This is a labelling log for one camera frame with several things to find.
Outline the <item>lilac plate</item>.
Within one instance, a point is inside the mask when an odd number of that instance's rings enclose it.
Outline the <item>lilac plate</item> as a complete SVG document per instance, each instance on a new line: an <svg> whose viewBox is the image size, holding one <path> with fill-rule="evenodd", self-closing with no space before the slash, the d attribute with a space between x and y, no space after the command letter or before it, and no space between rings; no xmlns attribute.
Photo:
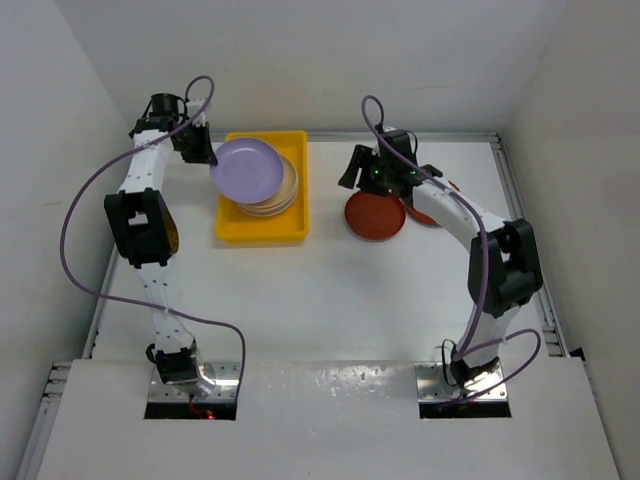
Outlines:
<svg viewBox="0 0 640 480"><path fill-rule="evenodd" d="M279 153L254 137L240 137L222 143L215 151L217 164L210 167L211 179L226 198L255 204L272 197L284 178Z"/></svg>

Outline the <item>dark red plate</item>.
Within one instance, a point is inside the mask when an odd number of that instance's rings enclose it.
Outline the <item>dark red plate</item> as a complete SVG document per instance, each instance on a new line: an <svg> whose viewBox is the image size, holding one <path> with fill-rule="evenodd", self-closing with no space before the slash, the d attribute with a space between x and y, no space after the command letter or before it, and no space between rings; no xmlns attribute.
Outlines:
<svg viewBox="0 0 640 480"><path fill-rule="evenodd" d="M431 217L423 212L415 209L412 205L409 205L405 201L402 201L405 212L416 222L421 225L433 228L440 228L440 225Z"/></svg>
<svg viewBox="0 0 640 480"><path fill-rule="evenodd" d="M368 241L385 241L404 226L404 207L391 195L354 193L344 207L344 219L353 234Z"/></svg>

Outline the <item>tan plate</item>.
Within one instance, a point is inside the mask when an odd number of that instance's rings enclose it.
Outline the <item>tan plate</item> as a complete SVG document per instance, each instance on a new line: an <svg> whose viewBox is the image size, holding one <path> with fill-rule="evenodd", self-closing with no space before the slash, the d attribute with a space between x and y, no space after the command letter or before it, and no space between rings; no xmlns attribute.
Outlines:
<svg viewBox="0 0 640 480"><path fill-rule="evenodd" d="M269 199L255 204L237 203L236 206L244 213L256 216L273 216L286 210L295 200L299 187L299 176L295 166L289 159L280 156L284 175L278 191Z"/></svg>

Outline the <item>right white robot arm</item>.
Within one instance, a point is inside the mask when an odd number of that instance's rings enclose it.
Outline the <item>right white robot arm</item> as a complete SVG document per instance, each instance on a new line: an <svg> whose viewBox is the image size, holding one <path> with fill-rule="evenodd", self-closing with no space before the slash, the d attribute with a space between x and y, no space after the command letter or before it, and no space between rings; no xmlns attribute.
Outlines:
<svg viewBox="0 0 640 480"><path fill-rule="evenodd" d="M418 165L407 131L376 130L375 136L376 146L355 146L339 185L416 208L469 254L473 312L445 373L462 388L496 367L511 322L543 285L534 229L523 218L507 220L479 206L436 167Z"/></svg>

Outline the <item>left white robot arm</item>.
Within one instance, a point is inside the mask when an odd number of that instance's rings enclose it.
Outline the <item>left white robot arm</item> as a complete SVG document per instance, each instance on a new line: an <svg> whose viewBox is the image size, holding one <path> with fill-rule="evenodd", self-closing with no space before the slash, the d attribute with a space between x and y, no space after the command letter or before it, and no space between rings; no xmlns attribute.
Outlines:
<svg viewBox="0 0 640 480"><path fill-rule="evenodd" d="M195 336L171 310L178 290L171 279L179 232L162 195L172 154L184 162L215 165L204 99L154 94L129 132L136 152L124 182L104 199L104 208L121 257L134 268L145 301L152 305L155 341L148 357L160 380L178 391L204 397L215 387Z"/></svg>

